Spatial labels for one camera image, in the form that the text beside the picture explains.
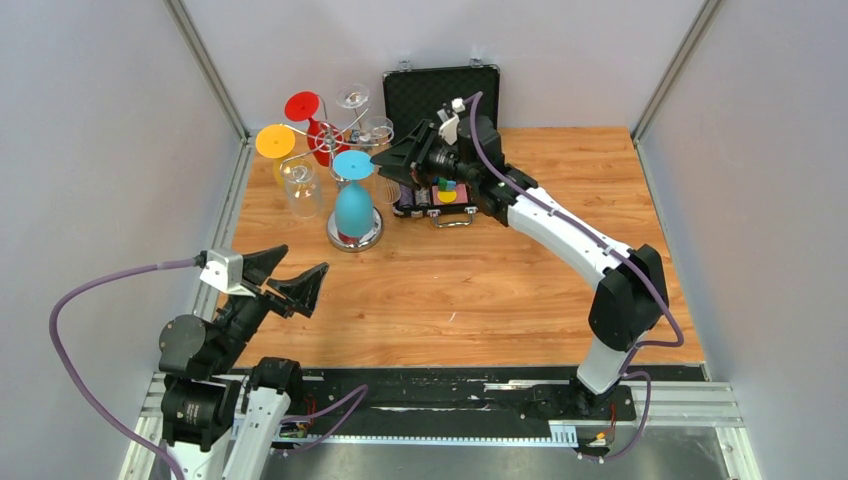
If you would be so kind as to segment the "blue plastic wine glass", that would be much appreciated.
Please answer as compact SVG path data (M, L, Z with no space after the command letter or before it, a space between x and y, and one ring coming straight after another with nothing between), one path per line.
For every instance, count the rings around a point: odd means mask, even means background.
M373 201L369 192L359 183L374 171L371 157L358 150L347 150L333 160L333 171L347 185L338 193L334 214L337 230L348 237L365 236L373 224Z

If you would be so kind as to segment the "chrome wine glass rack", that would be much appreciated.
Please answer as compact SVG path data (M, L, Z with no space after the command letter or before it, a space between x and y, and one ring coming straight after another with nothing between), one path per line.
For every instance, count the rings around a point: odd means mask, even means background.
M342 101L356 112L354 122L345 129L314 118L324 102L312 91L294 94L284 107L288 120L308 123L304 136L309 151L336 182L338 193L326 231L330 243L348 253L374 247L384 231L383 217L365 182L376 171L372 154L389 145L394 125L384 116L369 117L367 100L365 94L354 92Z

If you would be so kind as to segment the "clear wide ribbed glass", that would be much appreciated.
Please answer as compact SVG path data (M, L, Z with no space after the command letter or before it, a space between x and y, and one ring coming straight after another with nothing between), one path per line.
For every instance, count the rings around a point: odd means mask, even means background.
M285 160L280 166L289 209L300 218L315 217L322 208L320 178L308 158Z

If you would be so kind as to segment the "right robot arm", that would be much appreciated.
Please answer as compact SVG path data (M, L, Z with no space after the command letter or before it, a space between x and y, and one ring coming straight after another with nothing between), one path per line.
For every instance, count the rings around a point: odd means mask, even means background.
M461 120L454 141L423 120L372 162L382 177L408 188L436 179L464 185L479 212L544 246L586 281L594 291L592 340L571 381L571 403L589 418L607 409L637 346L668 307L661 255L615 241L559 205L507 163L501 135L485 116Z

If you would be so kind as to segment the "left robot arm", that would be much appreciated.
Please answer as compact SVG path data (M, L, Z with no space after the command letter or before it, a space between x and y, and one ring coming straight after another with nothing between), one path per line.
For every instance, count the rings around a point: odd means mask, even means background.
M246 380L227 376L269 313L309 318L316 309L328 263L290 279L272 278L287 252L287 245L246 255L221 248L186 262L227 300L213 319L183 314L159 336L162 438L175 479L260 478L284 415L305 403L295 360L264 357Z

